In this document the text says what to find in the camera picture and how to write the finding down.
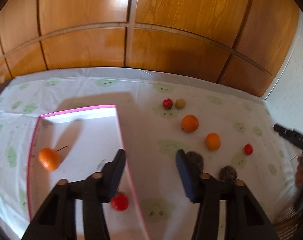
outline red tomato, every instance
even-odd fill
[[[246,144],[244,147],[244,152],[246,155],[250,155],[253,153],[253,147],[251,146],[251,144]]]
[[[114,210],[124,211],[128,208],[129,201],[125,194],[117,193],[110,202],[111,207]]]
[[[166,98],[163,101],[163,107],[165,110],[170,110],[173,107],[173,101],[170,98]]]

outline small red apple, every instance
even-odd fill
[[[173,101],[170,98],[166,98],[163,101],[163,107],[165,110],[170,110],[173,107]]]

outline fruit stem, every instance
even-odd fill
[[[66,147],[68,147],[69,145],[67,145],[67,146],[65,146],[65,147],[63,147],[63,148],[61,148],[61,149],[59,149],[59,150],[57,150],[56,152],[59,152],[60,150],[62,150],[62,149],[64,149],[64,148],[66,148]]]

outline white tablecloth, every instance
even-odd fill
[[[165,111],[165,98],[184,98],[186,107]],[[0,95],[0,217],[19,237],[29,223],[26,166],[37,116],[92,105],[117,106],[151,240],[191,238],[198,205],[185,197],[176,170],[174,153],[180,148],[200,153],[204,171],[216,178],[221,167],[236,167],[238,178],[271,220],[295,195],[291,149],[273,132],[274,122],[261,98],[194,78],[137,69],[46,71],[16,77]],[[194,133],[181,130],[186,114],[199,119]],[[215,152],[204,145],[211,132],[221,137]],[[250,156],[242,150],[247,143],[254,149]]]

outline tangerine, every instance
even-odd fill
[[[38,160],[48,171],[55,171],[60,164],[60,157],[57,152],[50,148],[44,148],[39,152]]]
[[[199,121],[197,117],[192,114],[186,115],[181,121],[181,128],[185,132],[194,132],[199,127]]]
[[[205,143],[207,148],[211,151],[218,150],[221,145],[220,138],[217,133],[208,134]]]

